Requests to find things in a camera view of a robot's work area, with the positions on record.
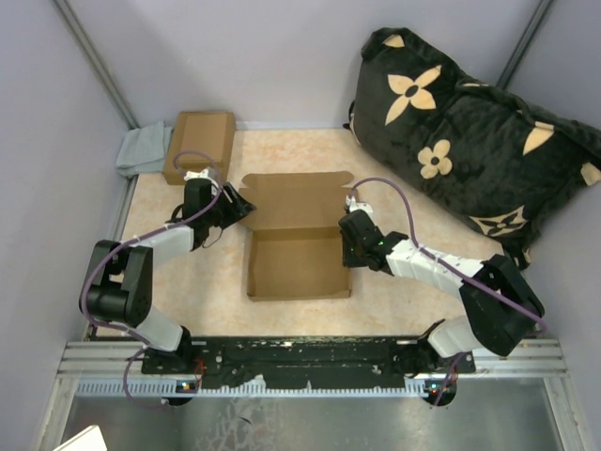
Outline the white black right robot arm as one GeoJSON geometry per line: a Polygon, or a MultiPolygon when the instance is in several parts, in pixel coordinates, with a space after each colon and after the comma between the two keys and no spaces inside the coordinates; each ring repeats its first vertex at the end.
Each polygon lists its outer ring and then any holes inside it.
{"type": "Polygon", "coordinates": [[[444,255],[400,232],[381,233],[364,210],[339,222],[343,264],[415,280],[459,300],[463,315],[433,323],[396,354],[406,375],[439,372],[479,349],[506,357],[543,327],[545,308],[517,266],[499,254],[488,260],[444,255]]]}

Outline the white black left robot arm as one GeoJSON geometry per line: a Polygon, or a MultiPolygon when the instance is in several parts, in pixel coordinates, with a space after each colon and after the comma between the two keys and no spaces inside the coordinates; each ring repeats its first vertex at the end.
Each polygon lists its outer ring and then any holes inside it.
{"type": "Polygon", "coordinates": [[[212,176],[185,183],[183,202],[160,228],[128,241],[98,241],[92,251],[79,308],[98,327],[124,332],[145,346],[150,374],[190,372],[195,359],[190,331],[153,305],[153,275],[163,263],[205,244],[256,210],[228,182],[212,176]]]}

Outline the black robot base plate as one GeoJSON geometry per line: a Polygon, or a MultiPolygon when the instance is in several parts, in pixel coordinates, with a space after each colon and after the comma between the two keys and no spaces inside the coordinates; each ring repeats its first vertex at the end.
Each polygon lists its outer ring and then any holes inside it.
{"type": "Polygon", "coordinates": [[[206,389],[261,377],[269,389],[402,388],[420,374],[444,375],[440,357],[417,336],[206,336],[178,350],[147,350],[145,375],[191,374],[206,389]]]}

